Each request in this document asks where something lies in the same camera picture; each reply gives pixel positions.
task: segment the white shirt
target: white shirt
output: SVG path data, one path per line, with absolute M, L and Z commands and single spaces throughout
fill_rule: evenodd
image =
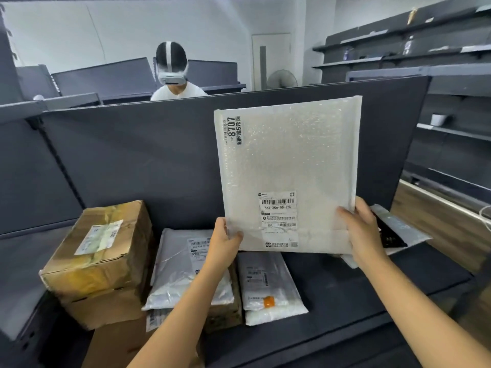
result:
M 153 93 L 150 100 L 167 100 L 167 99 L 177 99 L 177 98 L 192 98 L 192 97 L 204 97 L 207 96 L 203 89 L 199 86 L 194 85 L 191 82 L 187 82 L 186 88 L 181 94 L 175 95 L 169 90 L 167 85 L 162 86 Z

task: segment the wooden floor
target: wooden floor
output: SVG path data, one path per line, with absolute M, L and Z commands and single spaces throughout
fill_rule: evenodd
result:
M 449 207 L 420 188 L 399 184 L 392 213 L 433 236 L 429 243 L 475 273 L 491 252 L 491 233 L 472 215 Z M 491 350 L 491 285 L 461 320 L 477 340 Z

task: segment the hand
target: hand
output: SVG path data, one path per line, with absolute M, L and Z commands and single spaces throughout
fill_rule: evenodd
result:
M 238 232 L 229 239 L 224 217 L 218 217 L 210 240 L 210 247 L 204 266 L 219 271 L 221 275 L 232 264 L 243 239 L 243 233 Z
M 382 241 L 378 232 L 377 218 L 370 207 L 361 197 L 356 197 L 354 214 L 342 207 L 337 208 L 338 214 L 348 227 L 351 244 L 353 245 L 353 257 L 361 270 L 366 272 L 374 262 L 388 260 L 387 253 L 382 247 Z

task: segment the vr headset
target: vr headset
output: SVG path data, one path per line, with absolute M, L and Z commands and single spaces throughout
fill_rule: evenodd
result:
M 157 78 L 162 85 L 184 85 L 187 82 L 188 63 L 186 62 L 186 67 L 183 71 L 173 72 L 170 45 L 170 42 L 165 44 L 167 66 L 157 65 Z

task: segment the forearm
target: forearm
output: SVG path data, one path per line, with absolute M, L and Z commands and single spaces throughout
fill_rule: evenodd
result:
M 389 259 L 378 260 L 365 273 L 425 368 L 491 366 L 491 353 L 440 310 Z
M 203 266 L 128 368 L 187 368 L 222 277 L 216 269 Z

